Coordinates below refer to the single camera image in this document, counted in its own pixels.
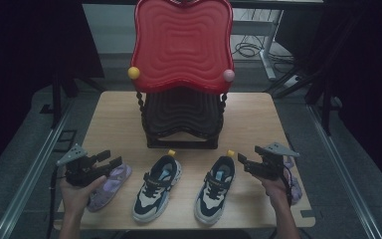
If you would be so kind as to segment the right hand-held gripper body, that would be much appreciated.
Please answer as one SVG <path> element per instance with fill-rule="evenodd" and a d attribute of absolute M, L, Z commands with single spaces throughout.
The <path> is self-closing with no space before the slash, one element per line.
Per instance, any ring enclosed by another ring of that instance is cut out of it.
<path fill-rule="evenodd" d="M 299 157 L 299 153 L 278 142 L 266 146 L 255 146 L 255 152 L 262 158 L 256 175 L 264 179 L 276 180 L 284 171 L 284 157 Z"/>

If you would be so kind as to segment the navy and white child's sneaker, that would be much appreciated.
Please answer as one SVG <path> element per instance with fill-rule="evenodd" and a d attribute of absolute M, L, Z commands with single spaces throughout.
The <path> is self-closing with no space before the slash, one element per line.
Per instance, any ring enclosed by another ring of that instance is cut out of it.
<path fill-rule="evenodd" d="M 132 217 L 139 223 L 148 223 L 159 217 L 167 207 L 170 191 L 180 180 L 182 166 L 172 149 L 161 156 L 143 176 L 132 208 Z"/>
<path fill-rule="evenodd" d="M 194 216 L 203 224 L 213 225 L 223 215 L 226 197 L 235 178 L 234 154 L 228 150 L 220 156 L 204 178 L 194 206 Z"/>

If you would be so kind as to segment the white metal desk frame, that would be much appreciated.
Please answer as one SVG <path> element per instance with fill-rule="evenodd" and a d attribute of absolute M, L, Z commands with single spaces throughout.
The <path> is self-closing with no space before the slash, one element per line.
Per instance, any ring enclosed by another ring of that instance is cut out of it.
<path fill-rule="evenodd" d="M 271 60 L 271 49 L 282 17 L 282 10 L 235 8 L 231 37 L 232 52 L 237 59 L 259 58 L 267 77 L 277 76 Z"/>

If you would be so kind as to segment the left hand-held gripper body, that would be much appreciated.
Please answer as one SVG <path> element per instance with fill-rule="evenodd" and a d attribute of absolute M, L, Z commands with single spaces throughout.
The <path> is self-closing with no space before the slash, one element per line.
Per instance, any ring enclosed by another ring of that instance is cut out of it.
<path fill-rule="evenodd" d="M 92 163 L 88 153 L 77 143 L 68 150 L 68 152 L 57 161 L 56 166 L 66 168 L 66 181 L 73 186 L 85 187 L 98 179 L 98 167 Z"/>

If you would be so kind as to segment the person's left hand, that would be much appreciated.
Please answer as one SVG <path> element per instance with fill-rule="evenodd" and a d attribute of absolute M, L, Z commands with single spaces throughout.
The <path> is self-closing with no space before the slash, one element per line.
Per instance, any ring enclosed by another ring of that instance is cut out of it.
<path fill-rule="evenodd" d="M 105 175 L 94 180 L 86 187 L 73 186 L 65 179 L 62 179 L 60 188 L 63 196 L 65 214 L 68 216 L 82 216 L 88 205 L 90 195 L 105 182 Z"/>

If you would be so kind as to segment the metal floor rail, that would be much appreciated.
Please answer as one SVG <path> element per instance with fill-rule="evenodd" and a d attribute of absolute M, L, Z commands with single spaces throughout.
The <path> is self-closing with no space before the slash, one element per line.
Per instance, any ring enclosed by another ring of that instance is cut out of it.
<path fill-rule="evenodd" d="M 57 143 L 57 140 L 65 127 L 68 117 L 71 113 L 74 100 L 68 100 L 63 108 L 62 116 L 59 122 L 49 132 L 43 146 L 33 160 L 32 165 L 18 187 L 14 197 L 9 203 L 5 213 L 0 220 L 0 239 L 9 239 L 33 189 L 35 188 L 41 173 L 43 172 L 48 159 Z"/>
<path fill-rule="evenodd" d="M 319 113 L 314 106 L 307 106 L 306 110 L 313 121 L 320 140 L 325 147 L 325 151 L 336 169 L 336 173 L 338 174 L 338 177 L 341 180 L 346 193 L 348 194 L 349 200 L 368 239 L 382 239 L 382 233 L 376 223 L 376 220 L 366 201 L 361 196 L 351 175 L 349 174 L 349 170 L 347 169 L 333 139 L 322 127 Z"/>

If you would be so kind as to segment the person's right hand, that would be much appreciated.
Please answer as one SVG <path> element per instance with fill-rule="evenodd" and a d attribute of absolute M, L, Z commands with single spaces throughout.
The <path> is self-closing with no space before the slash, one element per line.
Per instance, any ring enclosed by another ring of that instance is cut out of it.
<path fill-rule="evenodd" d="M 262 183 L 273 207 L 288 206 L 286 185 L 280 179 L 268 180 L 259 177 L 259 181 Z"/>

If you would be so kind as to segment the red and black shoe rack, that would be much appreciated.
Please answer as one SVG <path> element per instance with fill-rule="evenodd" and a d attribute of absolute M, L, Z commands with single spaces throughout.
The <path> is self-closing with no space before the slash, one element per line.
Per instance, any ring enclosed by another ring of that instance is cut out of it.
<path fill-rule="evenodd" d="M 128 76 L 149 147 L 218 146 L 235 79 L 228 0 L 138 0 Z"/>

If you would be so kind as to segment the lilac child's sandal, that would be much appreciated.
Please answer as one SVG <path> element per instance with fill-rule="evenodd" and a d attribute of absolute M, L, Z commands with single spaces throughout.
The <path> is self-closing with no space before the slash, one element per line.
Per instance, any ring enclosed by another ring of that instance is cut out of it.
<path fill-rule="evenodd" d="M 285 179 L 286 179 L 286 194 L 290 204 L 297 204 L 302 198 L 302 191 L 298 179 L 292 174 L 291 169 L 294 167 L 293 159 L 286 156 L 284 159 Z"/>
<path fill-rule="evenodd" d="M 91 194 L 87 210 L 89 212 L 97 212 L 107 206 L 124 185 L 131 173 L 132 169 L 127 164 L 122 164 L 113 169 L 105 183 L 99 186 Z"/>

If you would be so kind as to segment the white power strip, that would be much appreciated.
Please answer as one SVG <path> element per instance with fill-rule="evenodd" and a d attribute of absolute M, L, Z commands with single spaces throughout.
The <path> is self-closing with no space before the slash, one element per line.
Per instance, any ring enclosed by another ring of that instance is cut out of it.
<path fill-rule="evenodd" d="M 290 79 L 288 79 L 285 83 L 284 83 L 284 86 L 286 88 L 290 88 L 291 86 L 295 85 L 296 83 L 298 83 L 300 80 L 300 77 L 298 75 L 294 75 L 292 76 Z"/>

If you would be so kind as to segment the black metal stand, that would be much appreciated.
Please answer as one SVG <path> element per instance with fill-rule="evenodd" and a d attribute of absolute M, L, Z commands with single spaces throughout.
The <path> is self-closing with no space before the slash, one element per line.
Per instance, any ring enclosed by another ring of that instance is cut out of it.
<path fill-rule="evenodd" d="M 52 76 L 52 103 L 44 105 L 41 109 L 41 114 L 53 115 L 51 128 L 55 128 L 62 121 L 62 92 L 65 92 L 68 98 L 75 98 L 79 93 L 75 79 L 102 93 L 105 91 L 105 87 L 96 82 L 95 78 L 103 77 L 104 73 L 100 61 L 91 64 L 79 64 L 78 66 L 68 63 L 59 65 Z"/>
<path fill-rule="evenodd" d="M 327 134 L 331 111 L 331 70 L 345 41 L 346 18 L 308 11 L 285 11 L 280 20 L 276 41 L 292 55 L 292 68 L 272 83 L 266 92 L 281 99 L 309 86 L 304 97 L 308 105 L 320 105 L 321 124 Z M 300 80 L 290 88 L 284 83 L 292 76 Z"/>

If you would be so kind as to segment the dark curtain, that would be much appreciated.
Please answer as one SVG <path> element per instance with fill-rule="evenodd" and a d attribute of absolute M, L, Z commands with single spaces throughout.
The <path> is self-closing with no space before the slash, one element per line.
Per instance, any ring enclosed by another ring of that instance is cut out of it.
<path fill-rule="evenodd" d="M 382 172 L 382 0 L 324 2 L 286 10 L 276 41 L 305 74 L 319 74 L 305 101 L 338 98 L 341 120 Z"/>
<path fill-rule="evenodd" d="M 66 93 L 74 80 L 104 76 L 84 0 L 0 0 L 0 155 L 54 79 Z"/>

